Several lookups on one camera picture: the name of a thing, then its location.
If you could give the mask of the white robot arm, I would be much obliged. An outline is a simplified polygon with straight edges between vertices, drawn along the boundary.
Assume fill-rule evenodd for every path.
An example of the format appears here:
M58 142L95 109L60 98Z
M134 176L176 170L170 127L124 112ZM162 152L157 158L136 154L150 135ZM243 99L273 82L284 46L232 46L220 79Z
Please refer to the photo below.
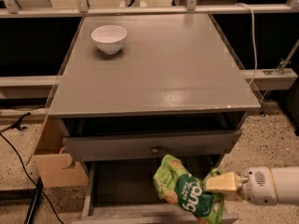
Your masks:
M205 181L204 191L221 193L229 201L255 205L299 204L298 167L250 167Z

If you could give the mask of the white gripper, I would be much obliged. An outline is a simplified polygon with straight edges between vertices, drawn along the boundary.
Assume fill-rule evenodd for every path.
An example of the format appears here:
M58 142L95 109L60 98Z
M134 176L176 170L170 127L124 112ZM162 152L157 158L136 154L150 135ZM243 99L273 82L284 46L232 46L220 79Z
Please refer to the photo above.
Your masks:
M250 167L237 175L234 172L216 175L205 181L205 191L224 193L230 202L243 199L255 205L276 205L277 191L268 167Z

